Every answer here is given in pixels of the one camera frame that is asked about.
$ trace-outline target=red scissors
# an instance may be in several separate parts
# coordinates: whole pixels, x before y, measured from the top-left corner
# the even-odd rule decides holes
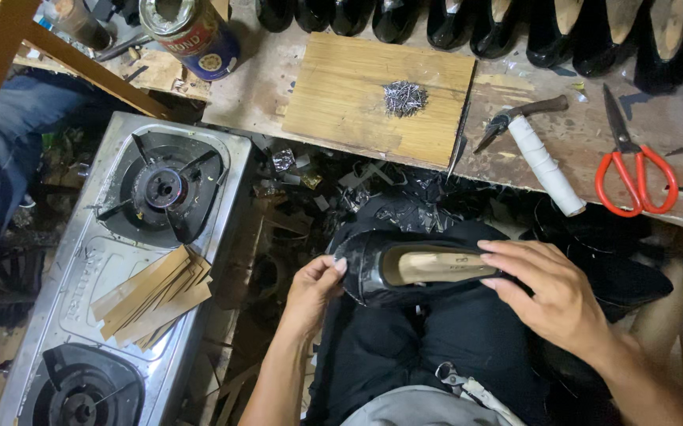
[[[599,169],[597,169],[597,175],[593,181],[594,188],[597,190],[597,196],[599,196],[599,199],[606,208],[623,218],[633,218],[642,211],[659,215],[667,212],[675,205],[677,200],[676,172],[673,171],[667,161],[663,160],[655,151],[649,149],[648,146],[638,146],[631,141],[631,136],[628,133],[628,129],[625,128],[625,121],[620,113],[620,108],[617,102],[615,102],[615,98],[612,96],[607,84],[604,85],[604,105],[607,110],[607,121],[610,121],[612,136],[615,137],[615,150],[602,157],[602,162],[599,164]],[[623,154],[636,154],[636,183],[631,179],[628,169],[623,164]],[[665,179],[668,181],[668,197],[660,207],[655,207],[652,204],[647,193],[647,170],[644,167],[644,157],[656,164],[662,173],[665,174]],[[633,201],[632,210],[624,210],[615,206],[604,193],[604,175],[611,162],[615,163],[620,179],[631,195],[631,200]]]

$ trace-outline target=glue can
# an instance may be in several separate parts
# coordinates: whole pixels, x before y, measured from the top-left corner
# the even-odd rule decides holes
[[[144,32],[202,80],[236,68],[239,44],[209,0],[140,0]]]

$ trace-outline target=shoe row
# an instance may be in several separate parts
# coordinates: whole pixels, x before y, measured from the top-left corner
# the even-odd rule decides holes
[[[384,43],[403,43],[418,19],[419,0],[256,0],[269,31],[296,18],[307,32],[329,25],[336,34],[361,33],[373,15]],[[526,55],[536,67],[573,59],[584,77],[599,77],[637,54],[634,84],[643,92],[674,92],[683,83],[683,0],[431,0],[427,34],[436,48],[468,42],[480,58],[498,58],[512,46],[516,22],[527,13]]]

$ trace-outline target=pile of nails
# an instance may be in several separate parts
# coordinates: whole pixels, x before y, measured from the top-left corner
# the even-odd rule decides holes
[[[403,80],[383,87],[386,112],[399,118],[415,115],[427,103],[428,94],[415,83]]]

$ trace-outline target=can label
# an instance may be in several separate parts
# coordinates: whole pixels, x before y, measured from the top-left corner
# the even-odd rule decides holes
[[[157,41],[202,80],[218,80],[235,67],[241,50],[236,37],[210,2],[183,34]]]

